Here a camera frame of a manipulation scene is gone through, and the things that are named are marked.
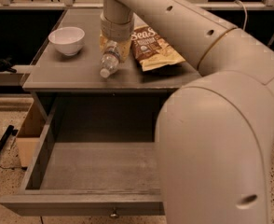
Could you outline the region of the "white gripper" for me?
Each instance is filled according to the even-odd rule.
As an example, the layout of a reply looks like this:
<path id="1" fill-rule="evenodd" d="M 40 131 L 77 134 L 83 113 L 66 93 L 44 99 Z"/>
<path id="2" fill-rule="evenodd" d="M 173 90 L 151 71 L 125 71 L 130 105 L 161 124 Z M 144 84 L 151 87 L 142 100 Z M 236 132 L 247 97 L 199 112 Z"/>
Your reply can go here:
<path id="1" fill-rule="evenodd" d="M 134 17 L 130 12 L 125 16 L 125 21 L 112 21 L 104 13 L 100 15 L 101 32 L 99 36 L 99 47 L 101 54 L 104 54 L 108 40 L 117 41 L 117 52 L 119 60 L 124 63 L 130 54 L 130 36 L 134 29 Z"/>

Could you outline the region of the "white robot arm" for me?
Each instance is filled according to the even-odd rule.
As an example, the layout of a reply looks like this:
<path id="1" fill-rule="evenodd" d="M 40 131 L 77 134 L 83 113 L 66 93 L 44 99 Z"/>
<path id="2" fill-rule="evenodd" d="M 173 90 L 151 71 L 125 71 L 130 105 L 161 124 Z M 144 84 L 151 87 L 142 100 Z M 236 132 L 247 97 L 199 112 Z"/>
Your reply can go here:
<path id="1" fill-rule="evenodd" d="M 167 224 L 270 224 L 274 52 L 185 0 L 105 0 L 110 23 L 131 12 L 200 74 L 158 115 Z"/>

